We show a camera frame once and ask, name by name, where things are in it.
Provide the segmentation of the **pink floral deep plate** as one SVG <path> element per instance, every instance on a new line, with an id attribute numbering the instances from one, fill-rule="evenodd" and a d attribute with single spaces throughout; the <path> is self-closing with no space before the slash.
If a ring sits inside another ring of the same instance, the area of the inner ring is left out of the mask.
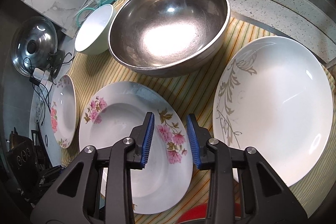
<path id="1" fill-rule="evenodd" d="M 148 162 L 131 171 L 136 214 L 169 210 L 183 198 L 193 173 L 193 157 L 185 127 L 169 103 L 150 88 L 119 82 L 100 89 L 85 107 L 79 128 L 81 149 L 114 145 L 154 114 L 154 133 Z"/>

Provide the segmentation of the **small pink floral plate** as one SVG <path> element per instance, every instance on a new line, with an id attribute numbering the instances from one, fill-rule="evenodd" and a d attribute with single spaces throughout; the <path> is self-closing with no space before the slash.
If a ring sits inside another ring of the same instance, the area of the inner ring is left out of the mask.
<path id="1" fill-rule="evenodd" d="M 79 111 L 74 83 L 69 75 L 62 76 L 56 84 L 51 101 L 51 128 L 61 148 L 68 148 L 75 135 Z"/>

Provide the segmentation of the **large white leaf-pattern plate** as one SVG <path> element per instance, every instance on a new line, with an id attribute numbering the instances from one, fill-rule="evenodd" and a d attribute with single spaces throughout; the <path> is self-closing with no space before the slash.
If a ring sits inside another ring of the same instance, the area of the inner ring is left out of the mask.
<path id="1" fill-rule="evenodd" d="M 320 62 L 302 44 L 265 36 L 225 67 L 214 97 L 214 137 L 256 148 L 287 186 L 321 157 L 333 123 L 333 99 Z"/>

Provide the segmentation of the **white ceramic bowl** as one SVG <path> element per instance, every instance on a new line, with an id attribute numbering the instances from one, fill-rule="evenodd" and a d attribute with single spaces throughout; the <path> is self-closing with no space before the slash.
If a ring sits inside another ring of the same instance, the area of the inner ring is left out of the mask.
<path id="1" fill-rule="evenodd" d="M 81 25 L 76 38 L 75 50 L 85 55 L 99 55 L 108 49 L 110 25 L 116 16 L 111 4 L 102 5 L 92 12 Z"/>

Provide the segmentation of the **large steel bowl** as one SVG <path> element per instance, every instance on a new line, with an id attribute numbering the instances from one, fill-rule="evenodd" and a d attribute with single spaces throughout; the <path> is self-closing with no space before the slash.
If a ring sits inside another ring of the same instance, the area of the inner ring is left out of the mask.
<path id="1" fill-rule="evenodd" d="M 230 17 L 229 0 L 128 0 L 110 26 L 109 51 L 143 75 L 187 75 L 218 53 Z"/>

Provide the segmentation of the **red object at bottom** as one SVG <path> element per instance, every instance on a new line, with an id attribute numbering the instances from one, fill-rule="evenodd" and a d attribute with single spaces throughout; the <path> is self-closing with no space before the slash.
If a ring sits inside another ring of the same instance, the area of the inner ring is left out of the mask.
<path id="1" fill-rule="evenodd" d="M 176 223 L 235 223 L 242 217 L 241 207 L 234 200 L 209 200 L 183 213 Z"/>

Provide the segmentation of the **yellow striped towel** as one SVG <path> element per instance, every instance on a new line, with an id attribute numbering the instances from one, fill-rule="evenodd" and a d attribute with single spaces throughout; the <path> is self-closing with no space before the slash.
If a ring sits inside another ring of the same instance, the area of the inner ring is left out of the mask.
<path id="1" fill-rule="evenodd" d="M 75 84 L 80 118 L 91 97 L 100 89 L 119 81 L 148 86 L 173 107 L 185 123 L 189 113 L 196 114 L 201 126 L 213 133 L 212 113 L 215 90 L 225 65 L 240 48 L 263 36 L 285 36 L 256 20 L 233 15 L 223 45 L 213 61 L 189 75 L 168 79 L 153 78 L 130 71 L 113 59 L 108 51 L 95 56 L 77 53 L 68 73 Z M 158 214 L 136 214 L 135 223 L 174 223 L 194 206 L 208 200 L 210 174 L 194 169 L 186 195 L 172 209 Z M 335 209 L 335 114 L 331 135 L 321 159 L 301 181 L 290 187 L 313 223 L 329 209 Z"/>

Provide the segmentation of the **white charger plug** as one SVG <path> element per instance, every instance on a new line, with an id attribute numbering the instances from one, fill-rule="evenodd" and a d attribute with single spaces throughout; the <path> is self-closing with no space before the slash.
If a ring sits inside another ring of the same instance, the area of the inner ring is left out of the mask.
<path id="1" fill-rule="evenodd" d="M 33 77 L 40 81 L 42 84 L 46 84 L 50 80 L 50 72 L 35 68 L 33 72 Z"/>

